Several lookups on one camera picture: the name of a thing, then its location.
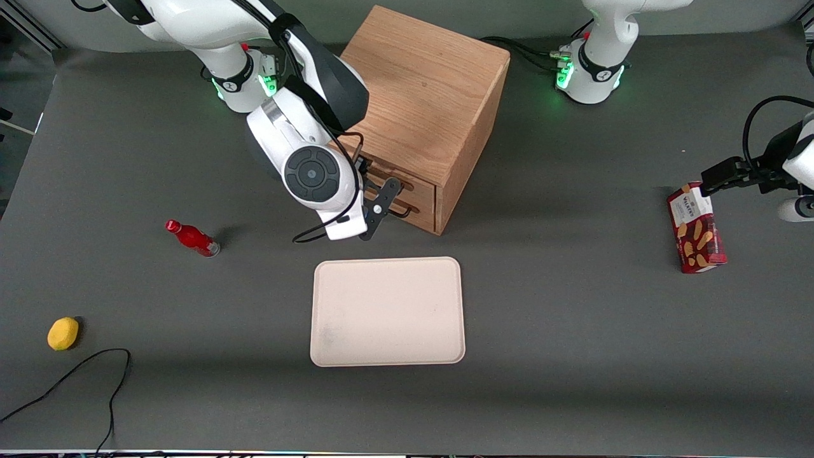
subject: gray tabletop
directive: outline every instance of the gray tabletop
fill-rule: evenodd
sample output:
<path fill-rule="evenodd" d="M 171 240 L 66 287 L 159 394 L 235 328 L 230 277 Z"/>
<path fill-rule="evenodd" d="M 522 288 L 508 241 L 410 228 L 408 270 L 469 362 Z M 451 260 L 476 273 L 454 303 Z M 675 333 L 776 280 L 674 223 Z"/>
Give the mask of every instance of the gray tabletop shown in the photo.
<path fill-rule="evenodd" d="M 595 107 L 516 59 L 443 236 L 393 220 L 369 243 L 306 246 L 290 239 L 317 215 L 256 166 L 244 117 L 192 54 L 60 54 L 0 222 L 2 410 L 124 346 L 119 448 L 811 456 L 814 226 L 777 219 L 791 194 L 722 192 L 730 264 L 682 275 L 665 204 L 739 154 L 755 103 L 812 95 L 804 54 L 798 26 L 644 37 Z M 766 108 L 755 150 L 803 113 Z M 168 218 L 223 252 L 185 250 Z M 461 263 L 466 357 L 314 366 L 314 267 L 415 254 Z M 376 294 L 410 287 L 360 279 Z M 65 315 L 86 335 L 56 353 L 46 333 Z M 0 426 L 0 447 L 95 447 L 122 364 L 77 373 Z"/>

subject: green led light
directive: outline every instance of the green led light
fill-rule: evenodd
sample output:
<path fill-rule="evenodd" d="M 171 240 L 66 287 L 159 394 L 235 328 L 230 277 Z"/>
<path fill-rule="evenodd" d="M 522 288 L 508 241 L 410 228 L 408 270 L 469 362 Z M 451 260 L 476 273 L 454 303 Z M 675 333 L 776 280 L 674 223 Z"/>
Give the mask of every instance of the green led light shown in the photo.
<path fill-rule="evenodd" d="M 574 74 L 574 64 L 569 62 L 568 65 L 560 70 L 560 75 L 557 77 L 557 86 L 560 89 L 566 89 L 568 83 L 571 82 L 571 76 Z"/>
<path fill-rule="evenodd" d="M 277 92 L 277 78 L 257 75 L 257 81 L 263 86 L 267 96 L 271 97 Z"/>
<path fill-rule="evenodd" d="M 215 82 L 215 78 L 212 79 L 212 85 L 215 86 L 215 90 L 217 90 L 217 98 L 223 100 L 223 94 L 221 93 L 221 87 L 217 85 Z"/>
<path fill-rule="evenodd" d="M 616 82 L 613 83 L 614 89 L 619 87 L 619 82 L 622 81 L 622 73 L 624 73 L 624 65 L 622 65 L 622 68 L 619 70 L 619 76 L 616 77 Z"/>

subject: bottle cap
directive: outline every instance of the bottle cap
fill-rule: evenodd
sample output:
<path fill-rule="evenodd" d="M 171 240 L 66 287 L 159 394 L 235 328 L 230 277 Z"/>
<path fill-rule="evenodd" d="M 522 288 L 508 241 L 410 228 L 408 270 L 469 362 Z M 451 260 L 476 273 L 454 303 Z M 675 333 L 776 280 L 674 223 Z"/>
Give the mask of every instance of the bottle cap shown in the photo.
<path fill-rule="evenodd" d="M 167 224 L 164 225 L 164 227 L 166 227 L 167 230 L 172 232 L 173 234 L 176 234 L 181 230 L 181 224 L 174 219 L 168 220 Z"/>

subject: wooden cabinet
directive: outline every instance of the wooden cabinet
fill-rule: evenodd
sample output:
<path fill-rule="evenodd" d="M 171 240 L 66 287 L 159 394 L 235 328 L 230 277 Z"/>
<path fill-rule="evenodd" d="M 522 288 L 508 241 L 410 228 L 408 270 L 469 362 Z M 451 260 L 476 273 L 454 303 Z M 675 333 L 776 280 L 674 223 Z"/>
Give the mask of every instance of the wooden cabinet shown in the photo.
<path fill-rule="evenodd" d="M 365 136 L 371 179 L 406 183 L 394 209 L 411 207 L 406 222 L 441 235 L 492 133 L 509 52 L 376 6 L 342 59 L 370 91 L 352 130 Z"/>

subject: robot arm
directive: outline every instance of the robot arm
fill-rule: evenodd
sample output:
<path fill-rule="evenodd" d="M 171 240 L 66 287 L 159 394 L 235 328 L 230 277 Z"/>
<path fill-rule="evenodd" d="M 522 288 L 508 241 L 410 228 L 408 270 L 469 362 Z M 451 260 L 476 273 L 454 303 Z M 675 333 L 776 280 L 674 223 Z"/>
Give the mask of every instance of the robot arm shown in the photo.
<path fill-rule="evenodd" d="M 299 21 L 271 0 L 105 3 L 148 37 L 180 44 L 201 59 L 226 104 L 251 113 L 248 125 L 286 189 L 317 211 L 330 239 L 368 231 L 365 186 L 336 135 L 365 117 L 369 93 L 358 73 Z M 273 75 L 270 58 L 241 47 L 259 37 L 275 41 L 295 67 L 273 94 L 266 85 Z M 326 148 L 331 141 L 342 153 Z"/>
<path fill-rule="evenodd" d="M 766 103 L 763 101 L 756 109 Z M 730 157 L 703 171 L 701 193 L 710 196 L 724 189 L 754 185 L 759 186 L 761 194 L 777 189 L 797 191 L 799 197 L 783 202 L 778 209 L 778 216 L 789 222 L 814 222 L 812 140 L 814 140 L 814 112 L 808 113 L 801 122 L 776 135 L 768 143 L 762 156 L 755 159 Z"/>
<path fill-rule="evenodd" d="M 639 38 L 639 24 L 633 17 L 646 11 L 670 11 L 686 7 L 693 0 L 583 0 L 591 11 L 594 26 L 586 40 L 578 37 L 560 46 L 561 64 L 557 88 L 580 103 L 600 103 L 619 86 L 624 59 Z"/>

